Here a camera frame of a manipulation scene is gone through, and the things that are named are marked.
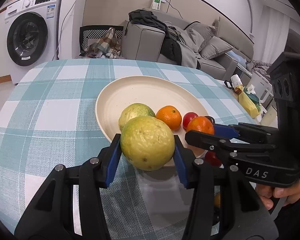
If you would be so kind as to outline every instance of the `finger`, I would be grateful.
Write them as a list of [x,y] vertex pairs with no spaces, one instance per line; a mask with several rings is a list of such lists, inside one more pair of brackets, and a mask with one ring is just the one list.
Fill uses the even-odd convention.
[[265,205],[266,209],[272,209],[273,207],[273,202],[270,198],[264,197],[264,196],[259,196],[263,204]]
[[299,199],[300,199],[300,193],[291,195],[287,198],[287,200],[285,201],[283,206],[293,204],[293,203],[297,202]]
[[271,188],[270,186],[257,184],[256,192],[258,193],[259,196],[270,198],[272,197],[273,194],[273,188]]
[[287,197],[290,195],[300,194],[300,180],[288,188],[278,188],[276,187],[273,191],[273,196],[275,198]]

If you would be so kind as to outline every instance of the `plastic jug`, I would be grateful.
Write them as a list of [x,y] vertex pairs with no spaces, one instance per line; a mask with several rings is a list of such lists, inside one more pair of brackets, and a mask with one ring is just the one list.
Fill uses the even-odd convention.
[[260,73],[254,71],[252,73],[251,80],[247,85],[247,88],[250,85],[253,85],[255,87],[254,91],[256,92],[256,96],[259,98],[259,102],[261,104],[264,103],[272,91],[272,85],[269,83],[269,81],[266,80],[266,78],[263,77]]

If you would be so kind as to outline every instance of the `plate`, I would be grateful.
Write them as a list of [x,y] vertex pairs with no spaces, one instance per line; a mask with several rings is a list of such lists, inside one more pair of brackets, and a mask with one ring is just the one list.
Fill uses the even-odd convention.
[[[149,106],[155,113],[164,106],[174,106],[183,117],[188,112],[199,116],[208,115],[199,100],[184,88],[165,79],[150,76],[130,76],[117,79],[103,88],[96,101],[96,119],[105,137],[112,141],[120,133],[118,120],[122,111],[133,103]],[[178,135],[183,146],[192,149],[196,157],[205,150],[188,145],[185,141],[186,131],[182,128],[173,131]],[[173,159],[165,166],[174,166]]]

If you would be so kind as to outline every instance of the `white sticker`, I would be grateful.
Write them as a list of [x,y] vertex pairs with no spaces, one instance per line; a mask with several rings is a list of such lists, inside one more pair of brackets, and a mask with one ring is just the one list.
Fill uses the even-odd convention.
[[55,7],[56,7],[55,4],[49,5],[47,7],[47,19],[54,17],[54,9],[55,9]]

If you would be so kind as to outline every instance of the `plaid cloth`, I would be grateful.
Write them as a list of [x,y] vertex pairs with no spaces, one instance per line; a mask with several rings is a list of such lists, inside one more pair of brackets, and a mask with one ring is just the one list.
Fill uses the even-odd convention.
[[86,48],[85,57],[95,58],[105,55],[107,58],[123,58],[120,57],[121,46],[118,42],[115,28],[109,28],[107,33],[99,39],[98,42],[91,44]]
[[[217,123],[253,120],[218,81],[192,68],[121,59],[56,60],[30,70],[0,111],[0,219],[13,233],[26,206],[59,163],[80,165],[109,142],[95,118],[95,102],[125,76],[163,78],[185,88]],[[121,158],[109,189],[101,190],[112,239],[181,239],[192,190],[174,168],[144,172]],[[80,233],[78,187],[74,226]]]

